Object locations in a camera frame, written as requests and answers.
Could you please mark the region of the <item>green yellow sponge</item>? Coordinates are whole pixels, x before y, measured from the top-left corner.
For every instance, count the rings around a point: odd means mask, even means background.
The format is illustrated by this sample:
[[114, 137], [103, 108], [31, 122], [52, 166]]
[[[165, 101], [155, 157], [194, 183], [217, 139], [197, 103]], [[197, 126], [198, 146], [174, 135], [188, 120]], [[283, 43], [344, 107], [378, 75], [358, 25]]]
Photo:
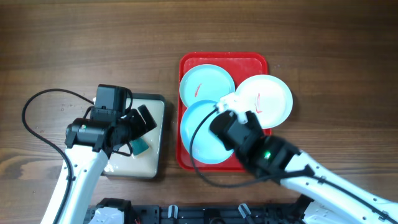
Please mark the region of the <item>green yellow sponge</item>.
[[149, 145], [142, 138], [131, 141], [130, 146], [132, 147], [132, 154], [134, 156], [138, 156], [149, 149]]

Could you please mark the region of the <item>white plate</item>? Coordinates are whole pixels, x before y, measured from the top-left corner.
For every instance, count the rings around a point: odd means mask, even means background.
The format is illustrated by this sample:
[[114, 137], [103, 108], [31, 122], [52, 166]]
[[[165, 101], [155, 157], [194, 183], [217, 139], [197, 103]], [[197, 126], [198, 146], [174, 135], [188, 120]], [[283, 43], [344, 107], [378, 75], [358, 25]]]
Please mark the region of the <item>white plate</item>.
[[236, 94], [256, 114], [263, 129], [282, 124], [293, 108], [293, 96], [289, 87], [272, 75], [255, 75], [245, 79], [237, 87]]

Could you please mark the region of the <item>light blue plate front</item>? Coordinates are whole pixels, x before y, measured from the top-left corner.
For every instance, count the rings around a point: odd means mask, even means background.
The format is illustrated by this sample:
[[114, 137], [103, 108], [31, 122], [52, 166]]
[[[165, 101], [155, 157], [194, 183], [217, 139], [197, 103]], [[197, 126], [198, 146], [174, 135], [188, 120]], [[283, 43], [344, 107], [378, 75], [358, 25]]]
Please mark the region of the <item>light blue plate front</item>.
[[[187, 152], [189, 152], [194, 131], [203, 119], [215, 109], [215, 105], [215, 101], [201, 100], [184, 112], [180, 124], [180, 135]], [[202, 124], [193, 141], [193, 158], [204, 164], [220, 164], [233, 154], [232, 151], [227, 151], [223, 143], [210, 131], [210, 124], [216, 117], [217, 113], [214, 113]]]

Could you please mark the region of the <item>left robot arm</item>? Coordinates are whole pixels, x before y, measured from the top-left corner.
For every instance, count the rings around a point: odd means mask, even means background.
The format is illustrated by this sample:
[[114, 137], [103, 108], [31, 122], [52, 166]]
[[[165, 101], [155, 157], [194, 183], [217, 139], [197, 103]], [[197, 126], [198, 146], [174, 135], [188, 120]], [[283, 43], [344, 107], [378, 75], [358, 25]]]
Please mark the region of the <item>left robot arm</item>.
[[94, 189], [112, 154], [132, 156], [131, 141], [157, 127], [145, 105], [125, 118], [77, 118], [67, 128], [66, 169], [58, 178], [42, 223], [83, 223]]

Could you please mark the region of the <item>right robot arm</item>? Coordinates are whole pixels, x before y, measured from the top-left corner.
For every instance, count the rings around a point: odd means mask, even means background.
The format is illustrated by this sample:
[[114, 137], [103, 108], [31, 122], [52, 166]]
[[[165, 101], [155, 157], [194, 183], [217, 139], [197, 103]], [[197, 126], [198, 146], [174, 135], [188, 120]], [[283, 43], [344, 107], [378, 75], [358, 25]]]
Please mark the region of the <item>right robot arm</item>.
[[221, 97], [216, 108], [211, 131], [256, 180], [273, 180], [305, 196], [304, 223], [397, 223], [397, 203], [332, 173], [285, 139], [265, 135], [235, 93]]

